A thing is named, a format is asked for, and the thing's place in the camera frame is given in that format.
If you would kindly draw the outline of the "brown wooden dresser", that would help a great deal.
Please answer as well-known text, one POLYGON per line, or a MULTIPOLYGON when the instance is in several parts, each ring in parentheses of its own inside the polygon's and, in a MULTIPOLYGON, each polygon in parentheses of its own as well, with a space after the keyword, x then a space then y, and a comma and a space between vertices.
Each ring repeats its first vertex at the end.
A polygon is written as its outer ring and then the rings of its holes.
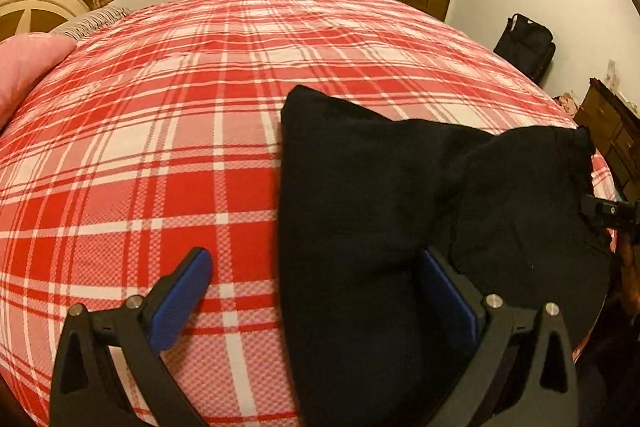
POLYGON ((597 79, 589 89, 574 121, 587 127, 594 146, 612 171, 618 193, 629 202, 639 199, 639 117, 623 103, 622 97, 597 79))

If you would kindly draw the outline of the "cream round headboard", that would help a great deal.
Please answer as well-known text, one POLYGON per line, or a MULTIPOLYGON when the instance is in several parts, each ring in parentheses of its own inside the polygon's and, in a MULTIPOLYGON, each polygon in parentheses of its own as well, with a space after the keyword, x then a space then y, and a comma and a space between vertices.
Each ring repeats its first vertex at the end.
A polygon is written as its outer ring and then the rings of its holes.
POLYGON ((1 0, 1 40, 48 32, 89 11, 84 0, 1 0))

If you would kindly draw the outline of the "grey striped pillow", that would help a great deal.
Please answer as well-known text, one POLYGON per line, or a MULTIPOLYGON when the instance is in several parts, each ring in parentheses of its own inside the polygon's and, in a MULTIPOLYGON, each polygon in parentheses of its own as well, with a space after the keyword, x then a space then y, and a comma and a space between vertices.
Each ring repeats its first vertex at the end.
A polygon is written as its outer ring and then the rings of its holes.
POLYGON ((107 5, 103 8, 78 15, 50 30, 50 34, 61 35, 75 41, 85 39, 96 31, 110 27, 132 13, 132 9, 118 5, 107 5))

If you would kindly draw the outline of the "black bag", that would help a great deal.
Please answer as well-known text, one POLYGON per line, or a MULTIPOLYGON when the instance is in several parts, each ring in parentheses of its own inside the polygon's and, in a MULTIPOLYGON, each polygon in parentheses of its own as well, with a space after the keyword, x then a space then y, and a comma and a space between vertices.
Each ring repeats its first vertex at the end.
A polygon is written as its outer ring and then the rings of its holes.
POLYGON ((539 84, 551 64, 555 50, 552 32, 546 26, 515 13, 506 20, 506 28, 494 52, 533 83, 539 84))

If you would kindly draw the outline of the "red plaid bedsheet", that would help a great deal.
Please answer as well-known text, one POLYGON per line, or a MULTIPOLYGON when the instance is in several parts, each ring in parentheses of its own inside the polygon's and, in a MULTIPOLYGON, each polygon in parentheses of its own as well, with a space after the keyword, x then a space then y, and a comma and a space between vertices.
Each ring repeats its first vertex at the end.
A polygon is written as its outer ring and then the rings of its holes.
POLYGON ((280 305, 281 112, 304 86, 393 121, 578 129, 460 30, 394 0, 181 0, 81 40, 1 133, 1 378, 35 426, 67 311, 213 275, 160 354, 204 426, 308 426, 280 305))

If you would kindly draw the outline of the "pink pillow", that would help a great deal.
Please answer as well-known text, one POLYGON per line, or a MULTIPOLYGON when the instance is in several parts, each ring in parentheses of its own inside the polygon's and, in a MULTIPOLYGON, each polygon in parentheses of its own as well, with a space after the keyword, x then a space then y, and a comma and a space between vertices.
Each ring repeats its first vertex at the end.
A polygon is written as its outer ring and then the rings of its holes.
POLYGON ((6 127, 36 83, 76 49, 73 38, 30 32, 3 40, 0 46, 0 126, 6 127))

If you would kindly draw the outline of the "pink cloth on floor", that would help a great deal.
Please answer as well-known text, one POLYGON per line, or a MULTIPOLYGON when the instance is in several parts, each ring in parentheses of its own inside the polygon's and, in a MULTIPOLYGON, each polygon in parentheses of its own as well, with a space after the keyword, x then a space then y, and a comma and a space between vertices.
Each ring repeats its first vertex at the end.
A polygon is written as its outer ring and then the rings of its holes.
POLYGON ((565 92, 554 98, 556 104, 558 104, 564 113, 567 113, 570 118, 574 118, 579 110, 579 103, 574 99, 574 96, 570 92, 565 92))

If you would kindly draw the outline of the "black pants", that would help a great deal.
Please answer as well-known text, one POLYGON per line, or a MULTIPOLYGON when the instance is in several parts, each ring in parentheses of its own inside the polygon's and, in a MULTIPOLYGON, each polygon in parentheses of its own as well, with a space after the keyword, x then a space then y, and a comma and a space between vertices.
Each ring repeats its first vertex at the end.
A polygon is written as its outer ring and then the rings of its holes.
POLYGON ((435 293, 442 255, 483 294, 556 303, 573 345, 596 324, 611 237, 584 128, 500 134, 294 88, 281 112, 280 305, 308 426, 421 426, 469 363, 472 338, 435 293))

